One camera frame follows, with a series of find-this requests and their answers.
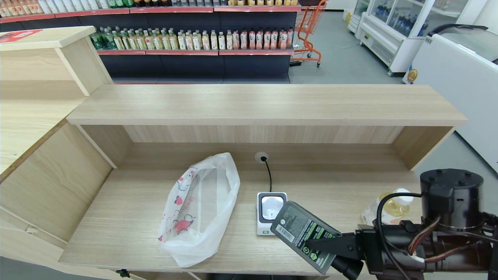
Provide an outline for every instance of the glass door fridge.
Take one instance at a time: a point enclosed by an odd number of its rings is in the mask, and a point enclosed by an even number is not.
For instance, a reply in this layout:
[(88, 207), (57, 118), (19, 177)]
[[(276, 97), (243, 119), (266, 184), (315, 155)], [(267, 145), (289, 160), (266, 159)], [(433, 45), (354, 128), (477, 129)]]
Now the glass door fridge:
[(369, 8), (370, 0), (358, 0), (356, 2), (355, 10), (353, 11), (353, 15), (348, 23), (348, 29), (356, 34), (358, 30), (358, 25), (360, 24), (360, 19), (362, 18), (362, 14), (367, 11)]
[(443, 24), (472, 24), (486, 0), (372, 0), (357, 36), (388, 67), (404, 73), (425, 36)]

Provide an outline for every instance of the floor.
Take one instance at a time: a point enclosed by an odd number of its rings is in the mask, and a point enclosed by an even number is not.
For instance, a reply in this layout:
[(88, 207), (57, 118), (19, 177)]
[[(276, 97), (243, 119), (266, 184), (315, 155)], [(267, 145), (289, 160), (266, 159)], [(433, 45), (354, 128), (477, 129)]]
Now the floor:
[[(320, 68), (316, 62), (291, 67), (289, 78), (294, 84), (401, 84), (400, 77), (389, 77), (386, 66), (347, 30), (341, 12), (325, 12), (315, 34), (315, 47), (322, 52)], [(417, 168), (416, 173), (436, 168), (462, 168), (484, 177), (483, 210), (498, 213), (498, 175), (482, 161), (458, 134), (451, 135)], [(426, 274), (427, 280), (484, 280), (487, 274)], [(91, 280), (46, 267), (0, 258), (1, 280)]]

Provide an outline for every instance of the white plastic bag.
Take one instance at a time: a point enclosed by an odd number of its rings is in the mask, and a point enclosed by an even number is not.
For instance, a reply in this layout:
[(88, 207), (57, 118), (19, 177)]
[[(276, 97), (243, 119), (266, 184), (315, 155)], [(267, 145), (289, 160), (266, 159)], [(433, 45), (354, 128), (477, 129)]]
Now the white plastic bag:
[(158, 239), (187, 268), (218, 251), (241, 181), (229, 152), (192, 165), (169, 193)]

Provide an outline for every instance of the shopping cart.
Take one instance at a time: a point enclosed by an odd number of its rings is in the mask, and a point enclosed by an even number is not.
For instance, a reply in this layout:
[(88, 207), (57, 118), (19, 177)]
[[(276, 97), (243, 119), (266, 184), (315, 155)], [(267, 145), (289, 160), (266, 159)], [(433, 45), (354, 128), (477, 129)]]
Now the shopping cart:
[[(295, 32), (297, 34), (298, 47), (294, 50), (294, 56), (291, 57), (291, 60), (316, 61), (316, 67), (320, 67), (322, 54), (313, 48), (313, 43), (309, 41), (308, 37), (315, 32), (316, 26), (325, 10), (326, 1), (327, 0), (321, 0), (317, 5), (313, 6), (303, 6), (301, 11), (297, 13)], [(318, 58), (311, 57), (312, 53), (316, 53)]]

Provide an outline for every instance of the white freezer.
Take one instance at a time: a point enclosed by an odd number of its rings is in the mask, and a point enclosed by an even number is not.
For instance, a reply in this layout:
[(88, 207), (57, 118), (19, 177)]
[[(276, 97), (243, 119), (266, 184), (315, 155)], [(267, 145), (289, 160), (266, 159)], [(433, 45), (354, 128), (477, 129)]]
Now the white freezer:
[(430, 85), (469, 119), (457, 132), (498, 172), (498, 35), (464, 25), (428, 36), (403, 81)]

